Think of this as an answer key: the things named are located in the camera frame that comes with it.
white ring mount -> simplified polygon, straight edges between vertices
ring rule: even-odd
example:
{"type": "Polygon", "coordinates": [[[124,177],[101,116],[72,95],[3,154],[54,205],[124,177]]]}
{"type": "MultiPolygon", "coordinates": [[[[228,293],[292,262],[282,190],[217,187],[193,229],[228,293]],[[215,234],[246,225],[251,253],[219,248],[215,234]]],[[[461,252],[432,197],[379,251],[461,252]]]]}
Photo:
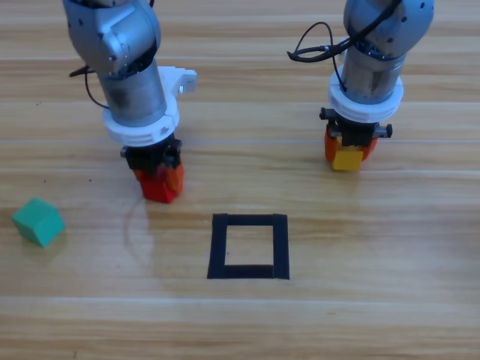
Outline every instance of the white ring mount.
{"type": "Polygon", "coordinates": [[[112,113],[105,109],[103,124],[112,140],[126,146],[141,147],[159,143],[173,134],[180,120],[176,97],[179,92],[192,92],[195,89],[197,73],[168,66],[159,66],[158,73],[165,94],[165,115],[145,127],[128,127],[115,122],[112,113]]]}
{"type": "MultiPolygon", "coordinates": [[[[342,74],[343,68],[343,66],[338,68],[340,75],[342,74]]],[[[330,77],[328,101],[330,102],[331,107],[338,113],[338,115],[353,122],[361,122],[365,124],[384,122],[397,112],[403,96],[404,84],[401,78],[398,77],[393,94],[388,100],[373,105],[356,103],[355,101],[350,100],[342,92],[337,74],[333,73],[330,77]]]]}

black tape outline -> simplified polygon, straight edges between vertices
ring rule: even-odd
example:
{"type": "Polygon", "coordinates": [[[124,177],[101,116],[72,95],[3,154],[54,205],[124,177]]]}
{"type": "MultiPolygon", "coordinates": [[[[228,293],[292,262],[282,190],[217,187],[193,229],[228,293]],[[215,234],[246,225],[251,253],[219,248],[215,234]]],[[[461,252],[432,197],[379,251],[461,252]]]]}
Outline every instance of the black tape outline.
{"type": "Polygon", "coordinates": [[[214,214],[211,231],[208,279],[290,280],[288,218],[284,214],[214,214]],[[273,265],[225,265],[227,228],[273,227],[273,265]]]}

wood grain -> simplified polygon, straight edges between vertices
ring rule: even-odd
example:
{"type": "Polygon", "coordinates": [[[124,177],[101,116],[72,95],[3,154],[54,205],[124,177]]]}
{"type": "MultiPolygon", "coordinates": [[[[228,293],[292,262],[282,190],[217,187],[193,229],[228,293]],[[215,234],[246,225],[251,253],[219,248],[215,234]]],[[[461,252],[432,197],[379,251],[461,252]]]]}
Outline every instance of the wood grain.
{"type": "MultiPolygon", "coordinates": [[[[61,2],[0,1],[0,359],[480,359],[478,2],[436,1],[394,138],[358,173],[323,157],[332,65],[286,56],[315,21],[344,36],[343,7],[157,2],[158,62],[199,74],[166,206],[68,78],[61,2]],[[10,220],[32,197],[67,224],[45,249],[10,220]],[[216,212],[288,214],[292,280],[207,280],[216,212]]],[[[228,263],[272,256],[268,230],[229,235],[228,263]]]]}

yellow block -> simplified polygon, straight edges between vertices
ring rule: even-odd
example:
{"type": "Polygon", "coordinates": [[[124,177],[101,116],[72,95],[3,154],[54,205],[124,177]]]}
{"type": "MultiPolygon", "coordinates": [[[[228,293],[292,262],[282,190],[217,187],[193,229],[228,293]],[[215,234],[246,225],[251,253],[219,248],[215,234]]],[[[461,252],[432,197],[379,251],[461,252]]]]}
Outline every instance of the yellow block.
{"type": "Polygon", "coordinates": [[[362,167],[362,148],[349,146],[337,150],[331,168],[336,171],[356,171],[362,167]]]}

green cube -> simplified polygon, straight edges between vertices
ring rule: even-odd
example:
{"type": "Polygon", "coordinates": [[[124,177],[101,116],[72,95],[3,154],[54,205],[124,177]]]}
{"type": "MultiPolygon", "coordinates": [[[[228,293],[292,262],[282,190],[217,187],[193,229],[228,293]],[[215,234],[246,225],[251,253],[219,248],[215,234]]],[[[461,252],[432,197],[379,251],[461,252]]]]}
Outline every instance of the green cube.
{"type": "Polygon", "coordinates": [[[43,248],[65,228],[57,209],[40,199],[30,200],[12,220],[20,235],[43,248]]]}

